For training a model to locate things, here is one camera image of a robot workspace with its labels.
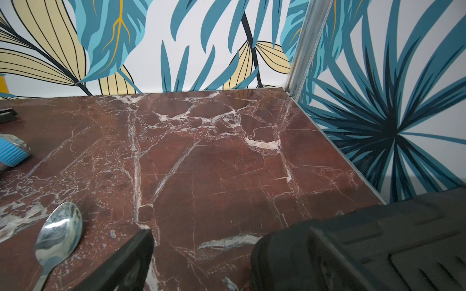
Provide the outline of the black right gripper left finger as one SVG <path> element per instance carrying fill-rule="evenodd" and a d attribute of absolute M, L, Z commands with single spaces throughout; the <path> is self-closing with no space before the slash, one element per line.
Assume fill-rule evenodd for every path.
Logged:
<path fill-rule="evenodd" d="M 154 237 L 149 229 L 139 231 L 98 269 L 92 272 L 75 291 L 142 291 L 146 282 Z"/>

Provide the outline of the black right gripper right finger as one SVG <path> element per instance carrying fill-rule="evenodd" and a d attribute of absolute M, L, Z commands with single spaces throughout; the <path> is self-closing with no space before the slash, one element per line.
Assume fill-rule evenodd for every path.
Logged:
<path fill-rule="evenodd" d="M 377 291 L 377 280 L 329 238 L 322 229 L 309 229 L 309 257 L 320 291 Z"/>

